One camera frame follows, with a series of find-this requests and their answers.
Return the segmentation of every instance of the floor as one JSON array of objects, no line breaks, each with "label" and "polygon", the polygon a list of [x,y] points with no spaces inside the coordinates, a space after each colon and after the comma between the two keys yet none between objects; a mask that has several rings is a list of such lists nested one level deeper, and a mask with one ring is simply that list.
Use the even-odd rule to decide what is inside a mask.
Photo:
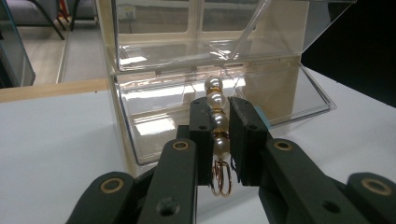
[{"label": "floor", "polygon": [[34,86],[106,77],[105,53],[97,22],[76,21],[73,32],[60,30],[65,40],[51,27],[18,27],[35,71]]}]

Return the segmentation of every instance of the clear plastic box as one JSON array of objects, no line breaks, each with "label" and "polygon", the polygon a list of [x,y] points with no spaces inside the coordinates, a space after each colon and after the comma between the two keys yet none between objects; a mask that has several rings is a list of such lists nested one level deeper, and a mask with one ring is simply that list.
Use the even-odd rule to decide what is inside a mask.
[{"label": "clear plastic box", "polygon": [[130,173],[155,165],[177,126],[189,124],[190,102],[205,96],[211,76],[271,127],[335,108],[300,59],[354,2],[97,1]]}]

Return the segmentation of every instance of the pearl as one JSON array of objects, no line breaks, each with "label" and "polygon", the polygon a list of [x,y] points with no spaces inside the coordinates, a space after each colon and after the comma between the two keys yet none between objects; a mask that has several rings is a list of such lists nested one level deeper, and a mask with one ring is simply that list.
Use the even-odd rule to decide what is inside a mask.
[{"label": "pearl", "polygon": [[222,81],[218,77],[209,77],[205,81],[205,91],[210,88],[219,87],[222,90]]},{"label": "pearl", "polygon": [[228,132],[229,122],[227,116],[223,113],[212,114],[212,119],[214,122],[214,132]]},{"label": "pearl", "polygon": [[230,157],[230,139],[226,137],[215,137],[213,154],[215,155],[216,161],[227,160]]},{"label": "pearl", "polygon": [[226,100],[225,96],[218,91],[212,91],[207,95],[207,104],[212,109],[223,108]]}]

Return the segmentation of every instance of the white table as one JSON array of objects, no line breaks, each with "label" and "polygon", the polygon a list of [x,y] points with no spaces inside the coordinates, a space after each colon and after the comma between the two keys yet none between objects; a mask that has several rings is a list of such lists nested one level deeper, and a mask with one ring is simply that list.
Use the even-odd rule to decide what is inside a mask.
[{"label": "white table", "polygon": [[[318,73],[337,109],[272,130],[328,176],[371,172],[396,182],[396,109]],[[99,175],[125,171],[108,91],[0,104],[0,223],[65,223]],[[257,188],[198,192],[198,223],[266,223]]]}]

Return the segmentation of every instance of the pearl strand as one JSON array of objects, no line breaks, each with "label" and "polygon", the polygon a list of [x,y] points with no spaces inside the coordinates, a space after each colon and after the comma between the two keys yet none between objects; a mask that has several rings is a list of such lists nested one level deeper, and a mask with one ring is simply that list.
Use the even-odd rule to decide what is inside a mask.
[{"label": "pearl strand", "polygon": [[[228,135],[229,121],[224,113],[224,106],[227,99],[222,92],[222,82],[217,77],[210,77],[205,81],[205,90],[207,97],[207,104],[211,108],[212,122],[214,124],[212,133],[214,138],[213,155],[213,178],[218,180],[219,191],[214,189],[212,183],[212,192],[215,196],[228,197],[232,189],[232,181],[230,174],[230,166],[225,161],[230,158],[230,139]],[[223,192],[224,187],[224,173],[223,168],[226,169],[229,181],[229,189],[226,193]]]}]

